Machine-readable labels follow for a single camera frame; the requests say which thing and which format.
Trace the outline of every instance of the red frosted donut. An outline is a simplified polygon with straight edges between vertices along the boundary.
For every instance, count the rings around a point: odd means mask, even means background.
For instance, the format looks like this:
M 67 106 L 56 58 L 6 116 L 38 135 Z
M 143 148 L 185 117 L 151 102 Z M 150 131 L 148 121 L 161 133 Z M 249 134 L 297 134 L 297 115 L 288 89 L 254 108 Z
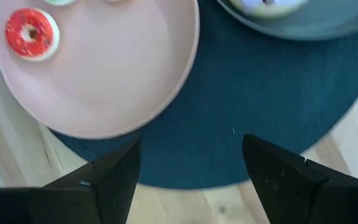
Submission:
M 13 51 L 28 60 L 49 58 L 57 49 L 59 30 L 54 19 L 40 9 L 23 8 L 12 13 L 5 29 Z

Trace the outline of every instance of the gray plate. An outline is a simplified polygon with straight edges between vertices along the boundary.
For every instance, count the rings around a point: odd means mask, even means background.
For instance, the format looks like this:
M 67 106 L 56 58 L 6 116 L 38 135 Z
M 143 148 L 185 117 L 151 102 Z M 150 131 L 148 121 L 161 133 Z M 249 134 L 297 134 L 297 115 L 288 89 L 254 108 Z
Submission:
M 309 0 L 299 10 L 278 19 L 245 16 L 229 0 L 217 0 L 241 23 L 264 34 L 290 40 L 325 40 L 358 31 L 358 1 Z

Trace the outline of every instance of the pink plate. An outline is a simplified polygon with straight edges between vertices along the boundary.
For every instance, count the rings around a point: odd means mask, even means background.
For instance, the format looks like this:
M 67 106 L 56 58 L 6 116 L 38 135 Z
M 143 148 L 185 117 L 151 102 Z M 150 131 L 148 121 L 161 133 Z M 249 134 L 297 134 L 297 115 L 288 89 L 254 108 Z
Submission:
M 52 58 L 28 62 L 6 44 L 10 14 L 48 12 L 60 29 Z M 193 64 L 197 0 L 0 0 L 0 68 L 18 102 L 65 134 L 107 138 L 144 125 L 174 99 Z

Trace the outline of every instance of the wooden floor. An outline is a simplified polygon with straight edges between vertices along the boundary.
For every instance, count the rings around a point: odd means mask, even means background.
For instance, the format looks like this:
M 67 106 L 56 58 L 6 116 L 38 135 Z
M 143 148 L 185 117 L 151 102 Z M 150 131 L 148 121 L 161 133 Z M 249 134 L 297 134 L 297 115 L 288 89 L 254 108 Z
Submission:
M 309 159 L 358 177 L 358 100 Z M 0 187 L 41 186 L 84 164 L 9 94 L 0 75 Z M 268 223 L 251 182 L 207 190 L 165 190 L 138 185 L 128 223 Z

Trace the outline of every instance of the red icing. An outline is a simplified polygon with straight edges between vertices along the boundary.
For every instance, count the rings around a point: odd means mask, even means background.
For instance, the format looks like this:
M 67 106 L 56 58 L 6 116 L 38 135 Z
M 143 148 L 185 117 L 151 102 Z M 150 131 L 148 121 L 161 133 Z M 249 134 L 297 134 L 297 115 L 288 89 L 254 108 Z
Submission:
M 33 41 L 22 38 L 21 32 L 25 25 L 31 25 L 35 29 Z M 48 19 L 40 11 L 31 8 L 13 12 L 6 23 L 5 35 L 12 50 L 25 57 L 44 54 L 53 41 L 53 31 Z

